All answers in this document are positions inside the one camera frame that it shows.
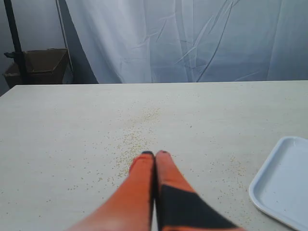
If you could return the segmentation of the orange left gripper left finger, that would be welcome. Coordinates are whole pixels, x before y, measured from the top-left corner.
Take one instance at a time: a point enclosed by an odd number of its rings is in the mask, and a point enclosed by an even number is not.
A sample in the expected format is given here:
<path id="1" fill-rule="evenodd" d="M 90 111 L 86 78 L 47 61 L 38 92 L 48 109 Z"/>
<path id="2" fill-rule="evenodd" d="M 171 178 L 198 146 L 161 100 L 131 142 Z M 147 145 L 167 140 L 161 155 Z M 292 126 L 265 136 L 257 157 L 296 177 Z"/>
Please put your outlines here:
<path id="1" fill-rule="evenodd" d="M 152 226 L 154 154 L 137 156 L 112 196 L 70 231 L 149 231 Z"/>

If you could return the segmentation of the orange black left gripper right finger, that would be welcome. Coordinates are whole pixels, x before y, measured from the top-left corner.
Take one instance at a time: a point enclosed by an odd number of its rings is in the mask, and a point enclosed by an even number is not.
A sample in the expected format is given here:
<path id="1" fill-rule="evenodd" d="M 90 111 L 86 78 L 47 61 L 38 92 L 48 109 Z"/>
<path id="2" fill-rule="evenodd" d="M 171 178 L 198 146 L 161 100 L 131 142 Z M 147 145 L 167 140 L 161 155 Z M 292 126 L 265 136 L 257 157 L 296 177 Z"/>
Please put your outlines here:
<path id="1" fill-rule="evenodd" d="M 242 231 L 209 206 L 191 187 L 175 165 L 170 153 L 155 157 L 158 183 L 156 201 L 160 231 Z"/>

